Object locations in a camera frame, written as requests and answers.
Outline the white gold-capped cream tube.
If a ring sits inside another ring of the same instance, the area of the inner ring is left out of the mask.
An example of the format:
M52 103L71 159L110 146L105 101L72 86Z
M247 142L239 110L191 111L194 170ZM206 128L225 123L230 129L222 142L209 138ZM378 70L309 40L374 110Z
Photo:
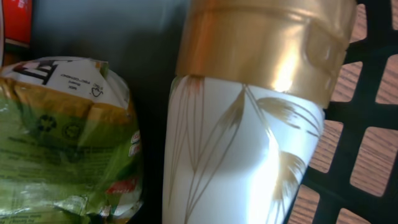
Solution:
M197 0L169 98L163 224L285 222L324 128L355 0Z

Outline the green snack packet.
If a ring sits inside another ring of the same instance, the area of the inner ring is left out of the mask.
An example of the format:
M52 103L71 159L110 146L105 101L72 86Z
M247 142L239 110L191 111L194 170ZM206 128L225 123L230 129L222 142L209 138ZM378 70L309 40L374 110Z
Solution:
M126 223L143 159L126 82L107 62L46 57L1 69L1 223Z

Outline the orange pasta package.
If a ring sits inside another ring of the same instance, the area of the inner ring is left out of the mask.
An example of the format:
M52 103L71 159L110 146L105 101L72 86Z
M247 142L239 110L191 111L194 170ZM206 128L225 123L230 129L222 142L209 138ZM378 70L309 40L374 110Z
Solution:
M2 0L6 43L29 48L33 0Z

